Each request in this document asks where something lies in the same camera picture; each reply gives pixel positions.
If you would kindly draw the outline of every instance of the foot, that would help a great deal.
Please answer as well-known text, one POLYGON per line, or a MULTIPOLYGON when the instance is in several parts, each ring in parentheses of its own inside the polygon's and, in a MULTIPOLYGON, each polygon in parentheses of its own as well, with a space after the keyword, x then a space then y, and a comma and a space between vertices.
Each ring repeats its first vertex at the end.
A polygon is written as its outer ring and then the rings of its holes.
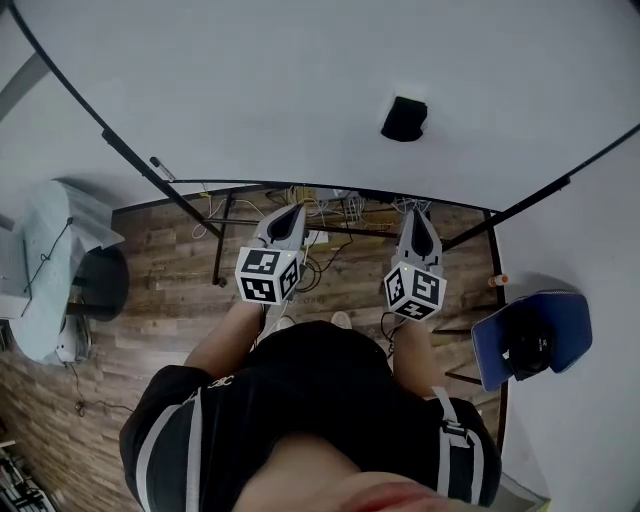
POLYGON ((275 331, 282 331, 283 329, 288 329, 289 327, 293 327, 296 323, 293 321, 293 318, 290 316, 283 316, 280 320, 276 322, 276 326, 274 328, 275 331))
POLYGON ((336 311, 331 317, 331 323, 341 329, 351 329, 351 318, 344 311, 336 311))

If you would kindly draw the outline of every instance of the white cloth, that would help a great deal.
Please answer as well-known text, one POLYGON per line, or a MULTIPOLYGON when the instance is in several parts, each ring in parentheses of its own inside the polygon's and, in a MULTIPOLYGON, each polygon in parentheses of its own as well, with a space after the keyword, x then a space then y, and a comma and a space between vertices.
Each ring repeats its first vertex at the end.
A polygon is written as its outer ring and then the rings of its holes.
POLYGON ((111 231, 110 207, 58 181, 32 189, 25 212, 17 231, 24 236, 29 279, 40 266, 41 255, 51 251, 67 219, 73 219, 51 260, 44 263, 31 285, 32 300, 24 315, 10 322, 22 352, 35 361, 49 363, 55 355, 73 278, 84 255, 124 238, 111 231))

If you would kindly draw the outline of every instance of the wooden floor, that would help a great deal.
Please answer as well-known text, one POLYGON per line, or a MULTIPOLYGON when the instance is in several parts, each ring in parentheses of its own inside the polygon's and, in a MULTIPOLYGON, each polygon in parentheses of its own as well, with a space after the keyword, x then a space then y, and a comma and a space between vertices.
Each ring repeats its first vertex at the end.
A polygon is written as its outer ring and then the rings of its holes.
MULTIPOLYGON (((251 200, 265 213, 277 208, 263 192, 237 197, 251 200)), ((220 199, 213 198, 214 206, 220 199)), ((194 204, 208 213, 206 198, 194 204)), ((401 221, 398 212, 378 203, 368 204, 367 209, 387 211, 365 213, 368 224, 351 227, 378 229, 382 223, 385 229, 397 229, 389 224, 401 221)), ((482 220, 477 211, 453 206, 432 204, 429 211, 443 239, 482 220)), ((231 216, 260 218, 251 205, 242 202, 234 203, 231 216)), ((322 222, 320 216, 313 221, 322 222)), ((344 225, 341 215, 329 212, 325 221, 344 225)), ((122 249, 131 273, 129 300, 115 321, 92 324, 91 358, 76 368, 86 400, 134 407, 153 374, 165 365, 181 364, 238 300, 233 271, 239 247, 254 228, 227 228, 221 275, 228 285, 219 288, 211 286, 216 239, 207 234, 194 240, 193 222, 174 205, 116 215, 113 224, 126 238, 122 249)), ((387 349, 379 327, 385 310, 381 279, 389 271, 394 240, 362 236, 353 240, 317 288, 294 298, 287 314, 297 321, 329 320, 334 311, 345 310, 355 329, 387 349)), ((332 234, 328 244, 314 246, 309 254, 324 266, 348 241, 348 235, 332 234)), ((470 308, 496 301, 495 292, 487 286, 492 274, 487 238, 476 237, 447 252, 444 267, 448 280, 445 306, 430 325, 469 327, 486 314, 471 313, 470 308)), ((310 277, 307 274, 303 279, 306 282, 310 277)), ((459 368, 461 373, 477 376, 468 336, 434 336, 433 343, 445 370, 459 368)), ((0 416, 9 437, 18 440, 19 453, 60 510, 139 510, 124 485, 118 452, 126 410, 94 405, 83 418, 78 417, 74 409, 78 394, 70 369, 33 363, 15 348, 0 354, 0 372, 0 416)), ((479 386, 460 381, 450 381, 449 391, 473 401, 489 430, 497 434, 499 393, 484 393, 479 386)))

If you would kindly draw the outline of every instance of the backpack strap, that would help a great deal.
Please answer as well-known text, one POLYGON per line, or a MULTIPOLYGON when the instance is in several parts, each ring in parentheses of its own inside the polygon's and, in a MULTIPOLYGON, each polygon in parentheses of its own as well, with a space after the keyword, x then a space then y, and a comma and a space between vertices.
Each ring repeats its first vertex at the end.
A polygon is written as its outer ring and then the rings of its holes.
POLYGON ((471 504, 477 505, 482 491, 484 474, 484 452, 480 437, 471 429, 465 429, 459 422, 453 404, 444 388, 434 387, 433 392, 442 405, 442 425, 440 426, 440 464, 438 468, 438 489, 441 496, 449 496, 451 476, 451 450, 462 448, 473 450, 473 479, 471 482, 471 504))

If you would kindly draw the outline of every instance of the white stripe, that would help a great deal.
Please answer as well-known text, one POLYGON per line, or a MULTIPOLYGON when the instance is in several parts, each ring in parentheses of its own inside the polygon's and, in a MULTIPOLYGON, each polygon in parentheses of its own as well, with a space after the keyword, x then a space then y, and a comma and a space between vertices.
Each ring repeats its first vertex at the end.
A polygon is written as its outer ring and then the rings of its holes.
POLYGON ((451 405, 451 400, 449 400, 449 395, 447 394, 445 389, 434 386, 433 392, 438 397, 438 400, 440 400, 440 404, 442 405, 442 410, 444 412, 442 419, 445 421, 452 421, 453 423, 458 423, 458 417, 456 416, 456 411, 453 408, 453 405, 451 405))
POLYGON ((200 512, 200 457, 202 449, 202 397, 200 391, 198 389, 191 415, 187 457, 187 492, 184 506, 186 512, 200 512))
POLYGON ((449 472, 451 471, 450 460, 451 446, 449 446, 449 436, 440 427, 440 465, 438 468, 438 488, 440 496, 449 496, 449 472))
POLYGON ((480 437, 473 430, 468 430, 467 435, 473 441, 473 481, 471 482, 471 504, 478 505, 482 480, 484 478, 484 450, 480 437))
POLYGON ((136 487, 138 488, 138 497, 140 498, 140 504, 145 512, 151 512, 149 507, 149 496, 147 494, 147 469, 149 467, 149 459, 151 458, 151 452, 153 451, 153 445, 156 443, 160 432, 171 418, 171 415, 178 409, 180 405, 171 405, 167 407, 162 414, 158 417, 156 422, 149 430, 147 437, 142 443, 142 448, 138 454, 138 462, 136 463, 136 487))

